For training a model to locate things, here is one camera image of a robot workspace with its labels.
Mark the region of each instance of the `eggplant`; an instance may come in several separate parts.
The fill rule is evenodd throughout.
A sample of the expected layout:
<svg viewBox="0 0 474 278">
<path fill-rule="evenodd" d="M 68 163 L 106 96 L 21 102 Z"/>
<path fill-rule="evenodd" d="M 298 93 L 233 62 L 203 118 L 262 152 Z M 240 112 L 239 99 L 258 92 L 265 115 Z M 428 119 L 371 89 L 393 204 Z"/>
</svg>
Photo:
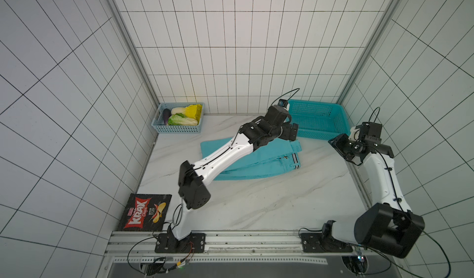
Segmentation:
<svg viewBox="0 0 474 278">
<path fill-rule="evenodd" d="M 171 116 L 171 110 L 169 110 L 168 108 L 166 108 L 165 110 L 163 110 L 163 122 L 164 122 L 164 125 L 167 126 L 168 125 L 168 119 L 170 118 Z"/>
</svg>

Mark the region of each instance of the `light blue basket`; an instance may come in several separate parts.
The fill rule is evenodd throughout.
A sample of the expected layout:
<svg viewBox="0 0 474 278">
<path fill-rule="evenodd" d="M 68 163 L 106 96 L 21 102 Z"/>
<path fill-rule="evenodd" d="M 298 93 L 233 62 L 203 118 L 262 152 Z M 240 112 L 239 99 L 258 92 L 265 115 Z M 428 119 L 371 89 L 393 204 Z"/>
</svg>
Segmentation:
<svg viewBox="0 0 474 278">
<path fill-rule="evenodd" d="M 163 122 L 163 110 L 165 109 L 173 109 L 175 107 L 187 107 L 189 105 L 194 104 L 201 104 L 202 111 L 201 117 L 199 118 L 199 123 L 197 126 L 165 126 Z M 157 113 L 151 122 L 151 126 L 157 130 L 158 133 L 201 133 L 201 126 L 202 126 L 202 116 L 204 115 L 204 103 L 200 102 L 179 102 L 179 103 L 160 103 L 158 106 Z"/>
<path fill-rule="evenodd" d="M 292 123 L 297 123 L 298 137 L 329 140 L 339 134 L 349 135 L 347 115 L 339 104 L 288 100 Z"/>
</svg>

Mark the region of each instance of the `marble table surface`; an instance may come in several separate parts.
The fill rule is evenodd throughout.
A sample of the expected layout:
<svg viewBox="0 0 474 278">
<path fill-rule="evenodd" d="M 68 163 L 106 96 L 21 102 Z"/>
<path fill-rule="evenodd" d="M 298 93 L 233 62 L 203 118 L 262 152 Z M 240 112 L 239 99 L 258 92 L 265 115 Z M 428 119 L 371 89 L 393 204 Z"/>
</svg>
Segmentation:
<svg viewBox="0 0 474 278">
<path fill-rule="evenodd" d="M 200 134 L 160 134 L 138 193 L 171 194 L 170 221 L 182 162 L 202 158 L 199 144 L 230 138 L 252 116 L 203 117 Z M 211 198 L 190 215 L 196 231 L 297 230 L 320 228 L 327 220 L 361 214 L 364 206 L 345 161 L 324 140 L 298 138 L 301 168 L 264 179 L 213 181 Z"/>
</svg>

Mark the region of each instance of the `yellow vegetable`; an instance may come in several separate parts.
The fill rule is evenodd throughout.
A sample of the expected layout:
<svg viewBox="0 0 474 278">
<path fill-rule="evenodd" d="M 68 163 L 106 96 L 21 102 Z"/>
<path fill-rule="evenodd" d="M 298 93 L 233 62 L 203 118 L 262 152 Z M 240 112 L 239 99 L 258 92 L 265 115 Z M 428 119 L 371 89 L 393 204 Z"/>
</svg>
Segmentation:
<svg viewBox="0 0 474 278">
<path fill-rule="evenodd" d="M 155 204 L 155 207 L 157 208 L 157 213 L 154 215 L 153 222 L 157 223 L 160 220 L 161 212 L 163 212 L 164 208 L 166 207 L 166 203 L 161 203 L 159 205 Z"/>
<path fill-rule="evenodd" d="M 171 109 L 171 115 L 182 113 L 187 117 L 195 119 L 199 122 L 199 118 L 201 117 L 202 105 L 189 105 L 188 107 L 175 107 Z"/>
</svg>

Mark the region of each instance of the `robotic arm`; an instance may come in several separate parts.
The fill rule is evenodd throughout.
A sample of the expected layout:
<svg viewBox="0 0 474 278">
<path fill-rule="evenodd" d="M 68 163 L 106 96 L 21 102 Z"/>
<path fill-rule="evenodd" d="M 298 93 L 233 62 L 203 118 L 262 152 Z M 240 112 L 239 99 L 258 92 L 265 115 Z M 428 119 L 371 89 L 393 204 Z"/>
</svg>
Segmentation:
<svg viewBox="0 0 474 278">
<path fill-rule="evenodd" d="M 181 164 L 178 193 L 181 196 L 182 212 L 179 224 L 172 229 L 177 240 L 184 239 L 191 233 L 187 217 L 209 201 L 210 193 L 206 186 L 217 175 L 241 157 L 276 138 L 296 140 L 298 124 L 290 124 L 292 117 L 288 109 L 288 102 L 280 100 L 278 105 L 268 108 L 265 116 L 259 116 L 240 127 L 235 137 L 217 151 L 194 164 L 188 161 Z"/>
<path fill-rule="evenodd" d="M 351 129 L 350 136 L 340 134 L 329 144 L 348 162 L 360 158 L 370 178 L 372 207 L 346 221 L 328 221 L 322 241 L 367 246 L 385 254 L 404 258 L 425 227 L 421 216 L 412 213 L 406 203 L 394 171 L 392 148 L 381 144 L 382 125 L 363 122 Z"/>
<path fill-rule="evenodd" d="M 182 240 L 191 233 L 188 215 L 201 208 L 210 199 L 207 187 L 214 178 L 235 161 L 270 141 L 280 138 L 294 141 L 298 125 L 290 124 L 291 115 L 286 100 L 268 108 L 259 116 L 240 127 L 227 144 L 211 155 L 190 164 L 181 164 L 179 195 L 181 219 L 172 229 L 174 237 Z M 351 130 L 351 135 L 341 134 L 329 140 L 335 150 L 346 160 L 358 156 L 371 179 L 373 206 L 361 216 L 346 221 L 327 221 L 322 229 L 320 243 L 366 246 L 395 257 L 406 257 L 421 234 L 425 224 L 421 216 L 412 213 L 402 196 L 394 172 L 394 154 L 388 145 L 381 144 L 382 125 L 364 122 Z"/>
</svg>

